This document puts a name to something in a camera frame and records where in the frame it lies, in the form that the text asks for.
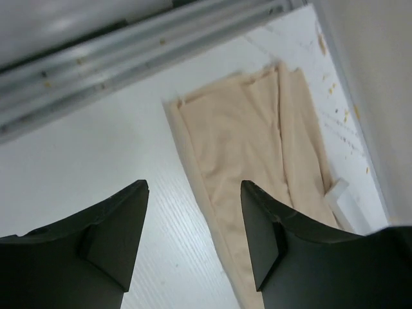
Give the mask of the aluminium table edge rail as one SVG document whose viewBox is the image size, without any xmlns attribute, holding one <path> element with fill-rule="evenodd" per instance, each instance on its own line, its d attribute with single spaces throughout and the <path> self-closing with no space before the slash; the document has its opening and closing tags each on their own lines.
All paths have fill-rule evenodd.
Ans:
<svg viewBox="0 0 412 309">
<path fill-rule="evenodd" d="M 298 6 L 293 1 L 195 1 L 4 70 L 1 140 Z"/>
</svg>

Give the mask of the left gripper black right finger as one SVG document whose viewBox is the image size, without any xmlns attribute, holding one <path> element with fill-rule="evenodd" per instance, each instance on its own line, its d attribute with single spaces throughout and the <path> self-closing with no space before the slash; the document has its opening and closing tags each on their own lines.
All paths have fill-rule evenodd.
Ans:
<svg viewBox="0 0 412 309">
<path fill-rule="evenodd" d="M 361 236 L 241 183 L 256 290 L 265 308 L 410 308 L 411 227 Z"/>
</svg>

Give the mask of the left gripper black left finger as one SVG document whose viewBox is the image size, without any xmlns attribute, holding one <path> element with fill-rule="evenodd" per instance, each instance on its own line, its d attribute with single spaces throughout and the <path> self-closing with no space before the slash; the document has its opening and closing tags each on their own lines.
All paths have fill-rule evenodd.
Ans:
<svg viewBox="0 0 412 309">
<path fill-rule="evenodd" d="M 148 199 L 138 180 L 67 218 L 1 238 L 1 307 L 120 308 Z"/>
</svg>

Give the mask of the white clothes rack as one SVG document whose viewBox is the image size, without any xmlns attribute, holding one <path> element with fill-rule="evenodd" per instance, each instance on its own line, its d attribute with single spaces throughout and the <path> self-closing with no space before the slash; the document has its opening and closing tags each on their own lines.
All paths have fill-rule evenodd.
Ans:
<svg viewBox="0 0 412 309">
<path fill-rule="evenodd" d="M 339 178 L 324 196 L 339 226 L 356 233 L 356 203 L 349 191 L 349 183 Z"/>
</svg>

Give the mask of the beige trousers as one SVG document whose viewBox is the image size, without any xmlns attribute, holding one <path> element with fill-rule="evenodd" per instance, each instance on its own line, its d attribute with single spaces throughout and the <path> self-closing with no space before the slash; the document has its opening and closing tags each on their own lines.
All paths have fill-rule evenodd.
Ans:
<svg viewBox="0 0 412 309">
<path fill-rule="evenodd" d="M 285 205 L 331 227 L 333 180 L 301 69 L 285 63 L 238 72 L 165 105 L 176 148 L 242 308 L 262 308 L 243 213 L 250 180 Z"/>
</svg>

